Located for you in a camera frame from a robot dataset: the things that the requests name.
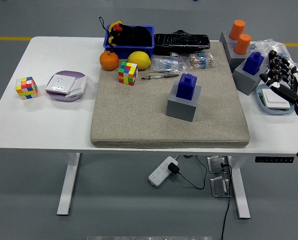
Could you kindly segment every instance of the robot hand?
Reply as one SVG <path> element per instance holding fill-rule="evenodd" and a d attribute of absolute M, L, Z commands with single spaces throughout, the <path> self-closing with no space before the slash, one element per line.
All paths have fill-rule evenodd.
<path fill-rule="evenodd" d="M 298 115 L 298 69 L 277 52 L 269 53 L 269 71 L 260 74 L 261 80 L 278 96 L 294 104 L 294 111 Z"/>

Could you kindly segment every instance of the orange fruit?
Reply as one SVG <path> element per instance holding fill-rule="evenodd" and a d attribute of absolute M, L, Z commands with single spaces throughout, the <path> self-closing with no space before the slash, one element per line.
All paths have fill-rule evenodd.
<path fill-rule="evenodd" d="M 105 51 L 100 55 L 100 65 L 107 71 L 113 71 L 119 66 L 118 55 L 114 52 Z"/>

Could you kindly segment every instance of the white table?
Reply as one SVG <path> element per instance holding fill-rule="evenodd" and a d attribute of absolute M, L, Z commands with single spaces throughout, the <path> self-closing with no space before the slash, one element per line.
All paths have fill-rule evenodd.
<path fill-rule="evenodd" d="M 254 156 L 294 157 L 298 152 L 298 116 L 269 115 L 258 106 L 254 93 L 246 96 L 238 92 L 250 133 L 245 148 L 96 148 L 90 142 L 90 129 L 103 42 L 103 38 L 91 37 L 34 37 L 30 41 L 0 100 L 0 149 L 69 154 L 58 215 L 68 214 L 80 153 L 232 156 L 229 159 L 239 217 L 250 218 L 240 166 Z M 53 100 L 45 92 L 53 74 L 63 70 L 88 76 L 86 90 L 76 101 Z M 19 98 L 16 79 L 24 77 L 35 80 L 37 98 Z"/>

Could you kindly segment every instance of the yellow floor line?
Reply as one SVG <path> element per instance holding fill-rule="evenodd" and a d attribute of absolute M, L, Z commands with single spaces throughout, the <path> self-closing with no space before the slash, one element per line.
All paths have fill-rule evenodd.
<path fill-rule="evenodd" d="M 0 36 L 0 41 L 30 41 L 32 37 L 24 36 Z"/>
<path fill-rule="evenodd" d="M 32 37 L 25 36 L 0 36 L 0 41 L 30 41 Z M 298 47 L 298 42 L 284 42 L 287 47 Z"/>
<path fill-rule="evenodd" d="M 287 47 L 298 47 L 298 42 L 285 42 L 284 45 Z"/>

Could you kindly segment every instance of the blue basket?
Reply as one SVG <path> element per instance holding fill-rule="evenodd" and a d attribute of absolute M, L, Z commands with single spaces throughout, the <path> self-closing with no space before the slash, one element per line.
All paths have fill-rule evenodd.
<path fill-rule="evenodd" d="M 113 46 L 113 51 L 118 55 L 119 59 L 127 59 L 129 55 L 135 51 L 143 51 L 146 54 L 148 54 L 149 58 L 154 54 L 154 47 L 155 47 L 155 41 L 154 41 L 154 34 L 155 29 L 154 26 L 143 26 L 146 29 L 149 30 L 151 34 L 151 46 Z M 107 39 L 108 39 L 108 33 L 105 33 L 103 47 L 106 51 L 110 51 L 111 47 L 107 45 Z"/>

